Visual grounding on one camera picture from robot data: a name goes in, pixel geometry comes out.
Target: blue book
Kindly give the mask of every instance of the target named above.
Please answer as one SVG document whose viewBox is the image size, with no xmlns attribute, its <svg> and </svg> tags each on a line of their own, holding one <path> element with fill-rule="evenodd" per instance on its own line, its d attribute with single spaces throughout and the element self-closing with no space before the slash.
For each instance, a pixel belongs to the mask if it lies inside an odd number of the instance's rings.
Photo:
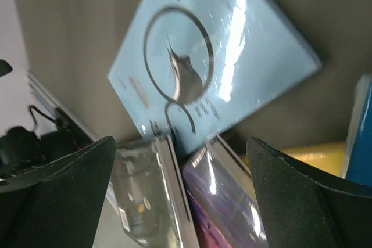
<svg viewBox="0 0 372 248">
<path fill-rule="evenodd" d="M 372 76 L 363 76 L 357 86 L 341 177 L 372 186 Z"/>
<path fill-rule="evenodd" d="M 272 0 L 142 0 L 109 80 L 144 138 L 182 157 L 321 63 Z"/>
</svg>

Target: plastic wrap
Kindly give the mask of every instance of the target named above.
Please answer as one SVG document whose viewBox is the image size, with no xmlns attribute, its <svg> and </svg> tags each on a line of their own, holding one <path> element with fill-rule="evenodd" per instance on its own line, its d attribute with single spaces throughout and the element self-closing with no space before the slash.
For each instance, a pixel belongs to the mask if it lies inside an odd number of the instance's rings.
<svg viewBox="0 0 372 248">
<path fill-rule="evenodd" d="M 357 86 L 356 98 L 345 157 L 342 161 L 341 177 L 372 186 L 372 75 L 364 75 Z"/>
<path fill-rule="evenodd" d="M 169 136 L 117 148 L 115 200 L 126 234 L 140 246 L 199 247 L 175 162 Z"/>
<path fill-rule="evenodd" d="M 206 247 L 268 247 L 248 168 L 219 136 L 195 152 L 183 177 Z"/>
<path fill-rule="evenodd" d="M 320 68 L 271 0 L 142 0 L 109 79 L 143 137 L 194 151 Z"/>
</svg>

